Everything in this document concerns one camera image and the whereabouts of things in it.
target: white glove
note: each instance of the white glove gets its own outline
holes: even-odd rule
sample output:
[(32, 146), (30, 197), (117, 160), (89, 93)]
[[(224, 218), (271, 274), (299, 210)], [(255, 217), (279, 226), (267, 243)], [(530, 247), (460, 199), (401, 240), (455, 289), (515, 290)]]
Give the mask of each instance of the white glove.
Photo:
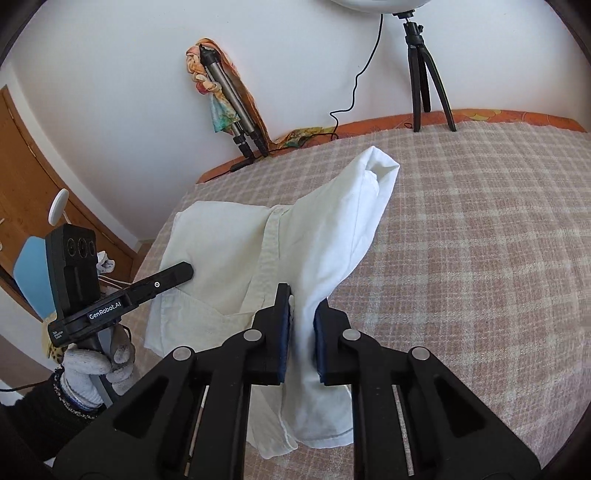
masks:
[(90, 375), (106, 374), (117, 395), (123, 395), (138, 381), (139, 373), (134, 365), (135, 347), (121, 325), (116, 325), (113, 331), (111, 357), (113, 363), (100, 352), (84, 350), (76, 345), (70, 345), (66, 350), (62, 362), (61, 390), (82, 410), (94, 410), (103, 403)]

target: white wall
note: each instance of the white wall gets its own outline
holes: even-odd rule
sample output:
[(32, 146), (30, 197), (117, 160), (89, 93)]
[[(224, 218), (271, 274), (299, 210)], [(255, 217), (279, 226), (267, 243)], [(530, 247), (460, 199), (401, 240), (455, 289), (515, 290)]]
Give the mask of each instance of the white wall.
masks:
[[(591, 128), (591, 68), (543, 0), (435, 0), (416, 20), (452, 108), (538, 111)], [(50, 0), (9, 60), (50, 161), (63, 159), (83, 200), (150, 238), (200, 174), (238, 153), (212, 131), (185, 71), (188, 47), (210, 37), (224, 48), (277, 137), (331, 125), (328, 111), (349, 106), (377, 27), (377, 16), (328, 0)], [(409, 111), (404, 29), (387, 17), (357, 106), (340, 118)]]
[(0, 288), (0, 335), (35, 362), (49, 370), (56, 368), (56, 363), (46, 358), (41, 348), (41, 322), (10, 298), (2, 288)]

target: bed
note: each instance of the bed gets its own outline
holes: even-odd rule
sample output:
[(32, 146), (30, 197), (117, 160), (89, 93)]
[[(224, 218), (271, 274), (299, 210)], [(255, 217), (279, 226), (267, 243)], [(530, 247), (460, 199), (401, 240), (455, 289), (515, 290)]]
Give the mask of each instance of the bed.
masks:
[[(341, 140), (195, 185), (137, 279), (158, 270), (174, 214), (195, 201), (290, 204), (376, 145), (400, 175), (372, 248), (330, 304), (383, 345), (431, 349), (545, 465), (591, 400), (591, 136), (524, 112), (456, 118), (456, 134), (436, 120), (420, 134), (401, 118), (343, 126)], [(143, 372), (159, 360), (141, 346), (149, 308), (124, 318)], [(352, 478), (352, 462), (351, 446), (271, 460), (248, 447), (245, 477)]]

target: tripod mount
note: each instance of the tripod mount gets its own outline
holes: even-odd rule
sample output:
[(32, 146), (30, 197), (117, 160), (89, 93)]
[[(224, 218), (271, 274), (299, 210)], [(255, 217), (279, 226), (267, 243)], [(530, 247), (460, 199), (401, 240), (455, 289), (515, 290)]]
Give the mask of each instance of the tripod mount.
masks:
[(423, 26), (411, 22), (409, 19), (413, 16), (414, 10), (394, 14), (401, 20), (406, 20), (404, 30), (406, 32), (406, 42), (408, 44), (408, 65), (410, 66), (410, 83), (413, 91), (413, 131), (418, 132), (421, 129), (421, 98), (423, 99), (423, 109), (425, 112), (431, 111), (431, 98), (429, 94), (429, 83), (427, 78), (427, 69), (431, 74), (437, 94), (441, 100), (443, 112), (445, 113), (447, 124), (452, 132), (456, 131), (456, 124), (453, 120), (452, 109), (447, 100), (445, 88), (433, 56), (425, 46), (423, 36)]

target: hand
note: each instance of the hand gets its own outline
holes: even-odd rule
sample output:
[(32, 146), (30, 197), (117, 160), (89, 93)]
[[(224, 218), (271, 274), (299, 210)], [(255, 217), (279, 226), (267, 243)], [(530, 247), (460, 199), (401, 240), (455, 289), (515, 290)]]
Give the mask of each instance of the hand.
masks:
[(138, 381), (139, 373), (134, 365), (135, 348), (121, 325), (116, 325), (113, 331), (111, 357), (113, 362), (100, 352), (84, 350), (76, 345), (66, 350), (61, 389), (82, 410), (93, 410), (103, 403), (90, 375), (106, 375), (117, 395), (123, 395)]

